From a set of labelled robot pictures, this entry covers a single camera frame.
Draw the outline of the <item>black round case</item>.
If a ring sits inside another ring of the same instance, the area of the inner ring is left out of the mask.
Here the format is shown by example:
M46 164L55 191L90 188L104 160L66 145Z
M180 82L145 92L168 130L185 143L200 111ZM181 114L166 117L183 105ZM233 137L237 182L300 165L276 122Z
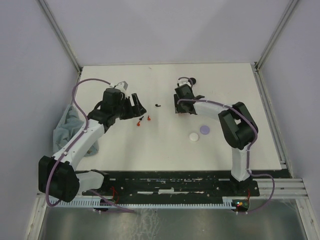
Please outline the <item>black round case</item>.
M197 82L196 79L193 78L193 77L191 77L190 80L191 80L191 82L192 82L193 85L196 84L196 82Z

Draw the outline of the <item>purple round case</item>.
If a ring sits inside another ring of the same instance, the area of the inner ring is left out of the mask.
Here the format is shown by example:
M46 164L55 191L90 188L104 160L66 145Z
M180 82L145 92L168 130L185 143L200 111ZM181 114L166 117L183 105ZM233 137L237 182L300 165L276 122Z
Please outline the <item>purple round case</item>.
M211 130L210 130L210 127L209 127L209 126L207 126L207 125L202 125L202 126L200 127L199 131L200 131L200 133L201 133L202 135L208 135Z

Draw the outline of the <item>aluminium frame post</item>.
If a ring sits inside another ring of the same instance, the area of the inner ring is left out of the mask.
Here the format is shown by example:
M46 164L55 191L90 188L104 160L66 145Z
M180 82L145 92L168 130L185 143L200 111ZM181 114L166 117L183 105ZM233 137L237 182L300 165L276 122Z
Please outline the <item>aluminium frame post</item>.
M71 61L73 67L75 68L75 70L78 73L82 72L82 67L79 64L77 57L75 55L75 53L73 52L63 30L61 29L61 27L59 26L53 11L51 10L48 1L47 0L37 0L36 1L41 9L41 11L43 12L43 14L45 15L49 25L51 26L54 34L56 35L58 41L60 42L63 50L65 51L65 53L67 54L69 60Z
M265 65L269 55L271 54L277 41L279 40L280 36L285 30L287 24L289 23L296 9L298 8L300 2L301 2L300 0L290 0L288 2L265 48L263 49L259 60L255 63L256 72L259 72L262 69L262 67Z

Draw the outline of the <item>left aluminium frame post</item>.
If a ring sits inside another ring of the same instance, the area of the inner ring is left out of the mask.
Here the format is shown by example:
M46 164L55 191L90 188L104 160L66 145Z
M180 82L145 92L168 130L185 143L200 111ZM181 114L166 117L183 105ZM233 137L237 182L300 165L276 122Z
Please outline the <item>left aluminium frame post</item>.
M75 53L73 52L63 30L61 29L61 27L59 26L53 11L51 10L48 1L47 0L37 0L36 1L41 9L41 11L43 12L43 14L45 15L49 25L51 26L54 34L56 35L58 41L60 42L63 50L65 51L65 53L67 54L69 60L71 61L73 67L75 68L75 70L78 73L82 72L82 67L79 64L77 57L75 55Z

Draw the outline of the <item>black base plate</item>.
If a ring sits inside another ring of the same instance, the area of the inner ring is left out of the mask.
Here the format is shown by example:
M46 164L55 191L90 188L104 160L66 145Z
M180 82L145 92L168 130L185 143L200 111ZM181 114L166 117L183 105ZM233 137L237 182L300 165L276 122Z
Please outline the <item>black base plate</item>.
M224 197L260 196L252 178L245 185L231 179L229 171L105 171L96 192L115 197L119 204L207 204Z

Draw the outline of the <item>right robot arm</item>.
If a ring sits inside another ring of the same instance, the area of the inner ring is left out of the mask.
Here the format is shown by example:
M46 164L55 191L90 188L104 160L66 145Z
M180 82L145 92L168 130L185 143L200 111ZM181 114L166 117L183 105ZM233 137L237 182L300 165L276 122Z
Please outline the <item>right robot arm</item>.
M173 97L177 114L201 115L219 121L224 139L231 147L229 189L236 196L242 195L252 181L250 150L259 132L246 105L239 101L230 106L195 96L187 83L179 83Z

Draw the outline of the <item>right aluminium frame post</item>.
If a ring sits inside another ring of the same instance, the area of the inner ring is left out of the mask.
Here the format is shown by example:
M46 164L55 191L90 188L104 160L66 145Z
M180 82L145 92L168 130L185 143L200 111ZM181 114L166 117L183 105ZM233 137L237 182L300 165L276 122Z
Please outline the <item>right aluminium frame post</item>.
M259 72L262 69L262 67L265 65L269 55L271 54L277 41L279 40L280 36L285 30L287 24L289 23L296 9L298 8L300 2L301 2L300 0L290 0L288 2L265 48L263 49L259 60L255 63L256 72Z

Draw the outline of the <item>white earbud charging case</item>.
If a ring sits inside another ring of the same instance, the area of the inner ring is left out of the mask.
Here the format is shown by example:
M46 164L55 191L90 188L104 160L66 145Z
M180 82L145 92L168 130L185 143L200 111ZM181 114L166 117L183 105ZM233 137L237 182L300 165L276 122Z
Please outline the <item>white earbud charging case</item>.
M188 137L189 137L190 141L192 141L192 142L197 142L200 138L196 132L190 133Z

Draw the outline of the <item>blue cloth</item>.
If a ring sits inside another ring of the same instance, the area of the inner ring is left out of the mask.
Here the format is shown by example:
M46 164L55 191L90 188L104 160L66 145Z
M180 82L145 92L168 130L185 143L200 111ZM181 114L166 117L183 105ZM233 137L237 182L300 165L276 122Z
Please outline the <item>blue cloth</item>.
M82 127L86 123L79 118L78 111L72 105L68 105L64 110L61 119L53 130L53 153L59 152L69 142L73 143L74 136L78 132L83 132Z

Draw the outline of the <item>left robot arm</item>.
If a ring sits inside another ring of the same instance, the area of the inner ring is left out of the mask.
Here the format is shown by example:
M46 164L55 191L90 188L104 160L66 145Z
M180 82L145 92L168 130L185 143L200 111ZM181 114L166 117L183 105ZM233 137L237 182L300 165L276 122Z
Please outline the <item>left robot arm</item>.
M76 195L95 190L106 195L111 189L107 175L99 170L77 173L77 167L90 147L116 120L139 118L147 110L136 93L127 96L118 88L107 88L94 109L85 115L85 123L71 140L53 156L43 156L38 163L38 188L46 200L54 197L71 202Z

